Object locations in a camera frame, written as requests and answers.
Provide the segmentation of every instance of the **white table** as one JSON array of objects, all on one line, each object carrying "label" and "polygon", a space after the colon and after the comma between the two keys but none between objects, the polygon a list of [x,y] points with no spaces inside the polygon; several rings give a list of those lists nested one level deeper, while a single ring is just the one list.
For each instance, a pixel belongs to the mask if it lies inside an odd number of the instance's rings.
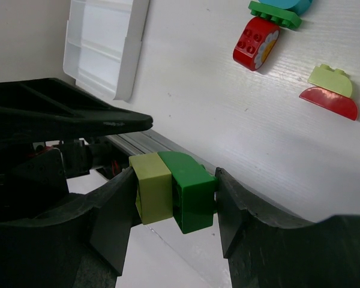
[{"label": "white table", "polygon": [[152,0],[129,104],[154,130],[313,221],[360,214],[360,117],[299,99],[315,65],[345,70],[360,108],[360,0],[314,0],[259,72],[232,59],[249,0]]}]

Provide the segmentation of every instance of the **red curved block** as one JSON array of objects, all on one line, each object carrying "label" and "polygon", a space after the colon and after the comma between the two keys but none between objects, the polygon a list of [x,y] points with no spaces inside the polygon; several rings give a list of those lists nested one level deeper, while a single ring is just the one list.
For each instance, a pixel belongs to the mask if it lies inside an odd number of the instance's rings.
[{"label": "red curved block", "polygon": [[274,47],[280,27],[272,22],[255,17],[244,29],[234,51],[233,59],[248,69],[259,69]]},{"label": "red curved block", "polygon": [[359,109],[351,98],[320,87],[309,88],[299,97],[354,121],[359,115]]}]

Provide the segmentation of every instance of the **green block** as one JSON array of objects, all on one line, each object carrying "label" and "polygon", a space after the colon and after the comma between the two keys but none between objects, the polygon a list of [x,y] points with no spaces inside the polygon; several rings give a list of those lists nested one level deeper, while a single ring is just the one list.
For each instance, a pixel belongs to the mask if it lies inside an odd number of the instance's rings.
[{"label": "green block", "polygon": [[139,180],[136,207],[144,225],[172,217],[172,174],[157,153],[131,156]]},{"label": "green block", "polygon": [[352,82],[347,74],[340,69],[333,70],[326,64],[322,64],[320,67],[316,66],[308,82],[342,96],[352,97]]},{"label": "green block", "polygon": [[301,18],[296,13],[263,3],[251,1],[249,9],[252,15],[271,21],[281,27],[297,29],[302,23]]},{"label": "green block", "polygon": [[172,173],[173,216],[186,234],[213,224],[217,180],[191,156],[159,152]]}]

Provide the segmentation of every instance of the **red block with flower print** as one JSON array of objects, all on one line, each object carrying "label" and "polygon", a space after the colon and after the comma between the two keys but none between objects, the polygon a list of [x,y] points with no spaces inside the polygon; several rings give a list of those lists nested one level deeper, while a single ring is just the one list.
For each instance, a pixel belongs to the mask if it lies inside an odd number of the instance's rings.
[{"label": "red block with flower print", "polygon": [[278,25],[259,17],[253,18],[248,22],[233,51],[233,59],[256,71],[267,59],[279,34]]}]

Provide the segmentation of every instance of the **red semicircular block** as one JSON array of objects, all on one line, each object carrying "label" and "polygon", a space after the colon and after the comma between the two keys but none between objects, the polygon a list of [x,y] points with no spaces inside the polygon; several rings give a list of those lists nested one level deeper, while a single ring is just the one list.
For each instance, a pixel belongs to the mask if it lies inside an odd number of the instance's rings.
[{"label": "red semicircular block", "polygon": [[359,109],[351,98],[320,87],[309,88],[299,97],[354,121],[359,115]]}]

